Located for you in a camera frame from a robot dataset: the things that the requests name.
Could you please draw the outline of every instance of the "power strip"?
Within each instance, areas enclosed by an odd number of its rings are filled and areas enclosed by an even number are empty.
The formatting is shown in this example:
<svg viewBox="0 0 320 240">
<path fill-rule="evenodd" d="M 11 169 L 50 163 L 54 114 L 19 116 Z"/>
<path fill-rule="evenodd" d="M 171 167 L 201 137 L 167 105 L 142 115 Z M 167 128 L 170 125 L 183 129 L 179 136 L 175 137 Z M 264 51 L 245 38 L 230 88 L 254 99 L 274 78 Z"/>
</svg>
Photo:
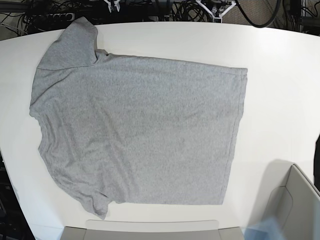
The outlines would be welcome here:
<svg viewBox="0 0 320 240">
<path fill-rule="evenodd" d="M 76 18 L 76 14 L 71 12 L 47 14 L 46 16 L 48 20 L 54 22 L 72 22 Z"/>
</svg>

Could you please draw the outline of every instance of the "fabric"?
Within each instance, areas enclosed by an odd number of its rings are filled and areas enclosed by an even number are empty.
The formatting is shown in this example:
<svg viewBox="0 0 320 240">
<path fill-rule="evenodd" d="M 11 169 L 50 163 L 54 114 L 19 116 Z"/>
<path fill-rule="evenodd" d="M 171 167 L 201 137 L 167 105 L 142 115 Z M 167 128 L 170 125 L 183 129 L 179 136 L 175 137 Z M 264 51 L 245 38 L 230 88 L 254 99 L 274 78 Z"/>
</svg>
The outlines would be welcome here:
<svg viewBox="0 0 320 240">
<path fill-rule="evenodd" d="M 56 184 L 100 218 L 117 203 L 223 203 L 247 70 L 95 52 L 74 21 L 32 86 L 39 152 Z"/>
</svg>

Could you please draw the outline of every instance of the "t-shirt sleeve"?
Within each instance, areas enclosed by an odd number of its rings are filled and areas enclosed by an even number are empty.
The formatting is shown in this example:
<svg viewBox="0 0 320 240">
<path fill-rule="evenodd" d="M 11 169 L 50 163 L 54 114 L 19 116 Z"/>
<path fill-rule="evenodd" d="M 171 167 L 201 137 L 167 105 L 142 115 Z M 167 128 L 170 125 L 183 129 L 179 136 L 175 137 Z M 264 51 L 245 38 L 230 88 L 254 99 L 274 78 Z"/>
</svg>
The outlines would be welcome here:
<svg viewBox="0 0 320 240">
<path fill-rule="evenodd" d="M 86 18 L 73 21 L 46 51 L 38 69 L 62 70 L 91 66 L 97 61 L 97 28 Z"/>
</svg>

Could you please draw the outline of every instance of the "black cable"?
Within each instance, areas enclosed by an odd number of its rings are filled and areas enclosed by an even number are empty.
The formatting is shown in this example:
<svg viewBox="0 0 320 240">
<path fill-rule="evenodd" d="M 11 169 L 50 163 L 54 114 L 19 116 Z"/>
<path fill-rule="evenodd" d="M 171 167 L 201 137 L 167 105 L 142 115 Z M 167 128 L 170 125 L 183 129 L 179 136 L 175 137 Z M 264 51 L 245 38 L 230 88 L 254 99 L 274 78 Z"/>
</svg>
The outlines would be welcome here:
<svg viewBox="0 0 320 240">
<path fill-rule="evenodd" d="M 25 16 L 22 17 L 20 23 L 22 25 L 24 24 L 24 30 L 26 32 L 31 31 L 32 33 L 35 33 L 55 30 L 57 28 L 56 25 L 59 25 L 60 22 L 49 19 L 50 14 L 64 12 L 77 14 L 81 11 L 87 11 L 87 8 L 95 8 L 95 6 L 101 6 L 100 1 L 90 2 L 87 0 L 64 0 L 62 2 L 58 2 L 56 0 L 31 0 L 29 8 L 26 10 Z"/>
<path fill-rule="evenodd" d="M 217 18 L 219 17 L 219 10 L 220 10 L 221 7 L 222 7 L 222 1 L 221 1 L 220 5 L 216 8 L 216 11 L 215 11 L 215 16 Z"/>
<path fill-rule="evenodd" d="M 275 18 L 277 17 L 277 14 L 278 14 L 279 9 L 280 9 L 280 6 L 281 6 L 281 1 L 283 1 L 283 0 L 276 0 L 275 9 L 274 9 L 274 11 L 273 11 L 273 14 L 272 14 L 271 18 L 270 18 L 266 23 L 261 24 L 261 25 L 255 24 L 254 22 L 252 22 L 252 21 L 250 20 L 250 18 L 247 16 L 247 14 L 245 13 L 245 11 L 243 10 L 243 8 L 241 7 L 241 5 L 240 5 L 240 3 L 239 3 L 238 0 L 235 0 L 235 3 L 236 3 L 236 5 L 238 6 L 238 8 L 239 8 L 240 12 L 242 13 L 242 15 L 244 16 L 244 18 L 245 18 L 252 26 L 254 26 L 254 27 L 256 27 L 256 28 L 265 28 L 265 27 L 268 27 L 268 26 L 275 20 Z"/>
<path fill-rule="evenodd" d="M 285 16 L 285 29 L 288 30 L 288 13 L 285 5 L 285 0 L 282 0 L 282 7 L 284 11 L 284 16 Z"/>
<path fill-rule="evenodd" d="M 306 13 L 310 14 L 312 17 L 316 17 L 316 15 L 306 6 L 302 6 L 301 10 L 305 11 Z"/>
<path fill-rule="evenodd" d="M 293 17 L 292 17 L 290 14 L 289 14 L 289 18 L 290 18 L 292 30 L 293 30 L 293 31 L 296 31 L 296 23 L 295 23 Z"/>
<path fill-rule="evenodd" d="M 165 17 L 165 20 L 167 22 L 170 21 L 170 0 L 166 0 L 166 17 Z"/>
<path fill-rule="evenodd" d="M 132 7 L 132 6 L 144 6 L 144 5 L 148 5 L 149 3 L 151 3 L 151 0 L 131 1 L 131 2 L 129 2 L 128 6 L 130 6 L 130 7 Z"/>
<path fill-rule="evenodd" d="M 0 24 L 0 26 L 3 26 L 3 27 L 5 27 L 6 29 L 10 30 L 11 32 L 14 32 L 15 34 L 18 34 L 15 30 L 13 30 L 13 29 L 11 29 L 11 28 L 9 28 L 9 27 L 7 27 L 7 26 L 1 25 L 1 24 Z"/>
<path fill-rule="evenodd" d="M 313 5 L 313 8 L 314 8 L 314 10 L 315 10 L 315 12 L 316 12 L 316 13 L 315 13 L 315 16 L 316 16 L 316 17 L 318 17 L 318 10 L 317 10 L 317 5 L 318 5 L 318 4 L 320 4 L 320 1 L 317 1 L 317 2 Z"/>
<path fill-rule="evenodd" d="M 174 2 L 172 8 L 173 21 L 177 22 L 213 22 L 212 16 L 194 0 Z"/>
<path fill-rule="evenodd" d="M 19 29 L 19 23 L 20 23 L 22 17 L 23 17 L 23 16 L 20 16 L 19 19 L 18 19 L 18 23 L 16 24 L 16 28 L 17 28 L 17 29 Z M 16 35 L 17 35 L 17 37 L 20 37 L 20 36 L 21 36 L 21 34 L 19 33 L 19 31 L 17 31 L 17 34 L 16 34 Z"/>
<path fill-rule="evenodd" d="M 163 16 L 163 14 L 162 14 L 162 9 L 161 9 L 159 0 L 155 0 L 155 3 L 156 3 L 156 7 L 158 8 L 158 13 L 159 13 L 159 14 L 158 14 L 158 20 L 159 20 L 159 22 L 162 22 L 163 19 L 162 19 L 162 17 L 160 17 L 160 16 Z"/>
<path fill-rule="evenodd" d="M 10 12 L 9 14 L 0 12 L 0 14 L 6 15 L 6 17 L 2 21 L 0 21 L 0 23 L 3 23 L 8 17 L 15 18 L 15 17 L 20 17 L 20 16 L 24 15 L 24 13 L 23 13 L 23 14 L 20 14 L 20 15 L 12 16 L 12 15 L 10 15 L 10 14 L 12 14 L 12 12 Z"/>
</svg>

